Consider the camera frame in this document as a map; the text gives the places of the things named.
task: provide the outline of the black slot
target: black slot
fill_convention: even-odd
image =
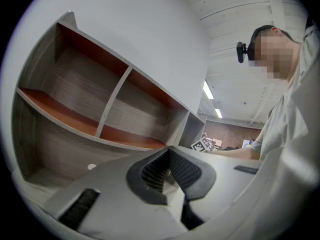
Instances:
[[[234,167],[233,169],[240,171],[240,172],[244,172],[247,174],[257,174],[259,168],[251,168],[251,167],[247,167],[247,166],[242,166],[242,165],[237,165],[236,167]]]
[[[59,218],[59,222],[73,230],[77,230],[99,195],[99,192],[86,188],[80,197]]]
[[[182,214],[181,214],[181,223],[185,225],[188,230],[193,230],[194,228],[200,226],[204,223],[192,210],[187,199],[184,199]]]

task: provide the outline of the shelf divider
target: shelf divider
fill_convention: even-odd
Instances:
[[[121,88],[122,85],[124,84],[125,80],[127,79],[128,75],[130,74],[131,70],[132,70],[132,67],[130,67],[130,66],[126,69],[126,71],[124,72],[124,74],[123,74],[122,77],[120,78],[119,82],[118,82],[117,85],[115,86],[115,88],[114,88],[114,90],[113,90],[113,92],[112,92],[112,94],[111,94],[111,96],[110,96],[107,104],[105,105],[104,111],[103,111],[103,113],[102,113],[102,116],[101,116],[99,125],[98,125],[98,127],[97,127],[97,129],[96,129],[96,133],[95,133],[95,136],[96,136],[97,138],[100,138],[101,132],[102,132],[103,127],[104,127],[104,125],[105,125],[106,118],[107,118],[108,113],[109,113],[109,111],[110,111],[110,109],[111,109],[111,106],[112,106],[112,104],[114,103],[114,101],[115,101],[115,99],[116,99],[116,97],[117,97],[117,95],[118,95],[118,92],[119,92],[120,88]]]

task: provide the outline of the fluorescent light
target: fluorescent light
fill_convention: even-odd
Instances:
[[[212,95],[211,91],[210,91],[210,88],[207,84],[207,81],[204,81],[204,85],[203,85],[203,90],[205,92],[205,94],[207,95],[207,97],[210,99],[210,100],[213,100],[214,99],[214,96]]]
[[[217,113],[217,115],[218,115],[219,118],[222,118],[222,114],[221,114],[221,112],[220,112],[220,109],[216,108],[216,109],[215,109],[215,112]]]

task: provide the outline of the person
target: person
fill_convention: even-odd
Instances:
[[[310,129],[319,133],[319,125],[313,125],[319,121],[316,116],[319,113],[319,93],[315,93],[319,89],[316,82],[320,71],[319,47],[320,31],[310,17],[302,44],[273,25],[257,28],[247,49],[248,60],[255,66],[264,67],[268,77],[286,81],[287,89],[269,112],[263,129],[250,147],[211,153],[264,160],[271,150],[283,147],[295,138],[310,135]]]

